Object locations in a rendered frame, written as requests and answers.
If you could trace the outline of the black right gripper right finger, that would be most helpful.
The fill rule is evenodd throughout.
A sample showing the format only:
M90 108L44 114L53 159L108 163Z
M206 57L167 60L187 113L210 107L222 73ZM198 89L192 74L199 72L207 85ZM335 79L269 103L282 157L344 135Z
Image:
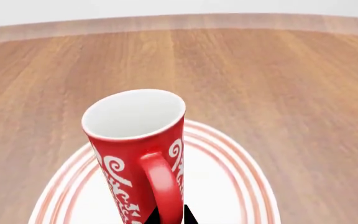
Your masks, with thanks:
M187 205L184 205L183 224L198 224L195 216L192 214L191 210Z

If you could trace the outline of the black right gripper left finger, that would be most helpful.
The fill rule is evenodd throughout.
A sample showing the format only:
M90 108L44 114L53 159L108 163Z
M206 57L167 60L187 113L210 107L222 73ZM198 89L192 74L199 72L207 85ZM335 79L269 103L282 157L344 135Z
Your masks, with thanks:
M146 219L144 224L161 224L158 207L155 207L150 216Z

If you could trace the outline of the red mug with white lettering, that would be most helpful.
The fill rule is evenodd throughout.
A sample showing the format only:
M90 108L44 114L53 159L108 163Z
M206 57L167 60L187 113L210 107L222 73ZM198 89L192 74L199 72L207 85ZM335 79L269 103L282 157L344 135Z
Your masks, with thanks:
M158 89L107 96L90 106L81 126L124 224L181 224L185 102Z

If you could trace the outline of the white plate with red rings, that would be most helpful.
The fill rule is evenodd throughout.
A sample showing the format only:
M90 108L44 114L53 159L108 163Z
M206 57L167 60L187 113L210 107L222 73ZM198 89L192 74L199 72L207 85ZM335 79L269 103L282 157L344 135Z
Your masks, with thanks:
M241 145L196 121L184 130L185 203L199 224L281 224L268 180ZM55 173L28 224L122 224L89 144Z

